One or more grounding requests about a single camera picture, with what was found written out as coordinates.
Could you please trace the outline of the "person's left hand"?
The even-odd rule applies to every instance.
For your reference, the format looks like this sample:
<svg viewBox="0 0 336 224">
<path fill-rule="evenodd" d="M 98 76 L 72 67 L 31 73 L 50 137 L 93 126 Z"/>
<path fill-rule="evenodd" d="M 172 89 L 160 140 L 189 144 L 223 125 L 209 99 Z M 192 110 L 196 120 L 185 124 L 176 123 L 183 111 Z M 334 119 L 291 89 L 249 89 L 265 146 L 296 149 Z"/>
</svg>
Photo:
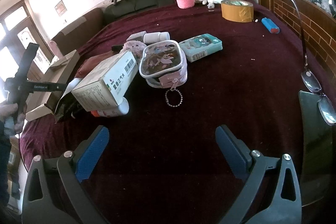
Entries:
<svg viewBox="0 0 336 224">
<path fill-rule="evenodd" d="M 18 113 L 18 104 L 8 104 L 6 101 L 1 103 L 1 134 L 14 136 L 20 134 L 25 123 L 25 110 L 14 120 L 14 115 Z"/>
</svg>

